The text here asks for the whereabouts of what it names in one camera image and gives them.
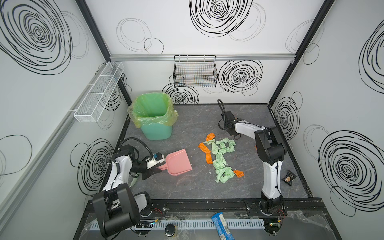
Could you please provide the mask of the pink plastic dustpan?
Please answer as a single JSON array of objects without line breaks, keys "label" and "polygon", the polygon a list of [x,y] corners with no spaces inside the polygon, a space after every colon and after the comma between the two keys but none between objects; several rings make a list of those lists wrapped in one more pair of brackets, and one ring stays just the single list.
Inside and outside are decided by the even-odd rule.
[{"label": "pink plastic dustpan", "polygon": [[171,176],[179,176],[192,170],[186,149],[182,149],[166,156],[165,163],[158,169],[167,170]]}]

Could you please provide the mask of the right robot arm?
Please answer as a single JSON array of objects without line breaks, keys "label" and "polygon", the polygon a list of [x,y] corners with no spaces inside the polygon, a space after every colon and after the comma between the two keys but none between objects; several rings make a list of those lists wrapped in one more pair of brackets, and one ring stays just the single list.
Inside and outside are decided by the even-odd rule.
[{"label": "right robot arm", "polygon": [[226,111],[222,100],[218,99],[222,111],[222,124],[219,128],[231,136],[247,136],[255,140],[255,147],[259,159],[263,162],[264,183],[259,203],[261,212],[271,216],[284,204],[281,192],[280,177],[283,160],[287,154],[287,147],[283,137],[275,126],[265,127],[238,119],[231,111]]}]

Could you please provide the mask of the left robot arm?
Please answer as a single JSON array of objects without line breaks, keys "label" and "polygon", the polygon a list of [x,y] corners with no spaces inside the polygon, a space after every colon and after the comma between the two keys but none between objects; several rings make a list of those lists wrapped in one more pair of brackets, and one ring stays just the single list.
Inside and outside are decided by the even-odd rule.
[{"label": "left robot arm", "polygon": [[150,224],[141,220],[152,213],[153,204],[147,192],[134,195],[129,187],[129,178],[141,174],[142,179],[160,173],[158,166],[165,163],[162,153],[153,153],[151,149],[137,138],[149,155],[139,160],[140,153],[132,145],[120,145],[108,158],[112,169],[103,190],[93,196],[92,202],[97,217],[99,230],[103,238],[116,237],[121,231],[138,224]]}]

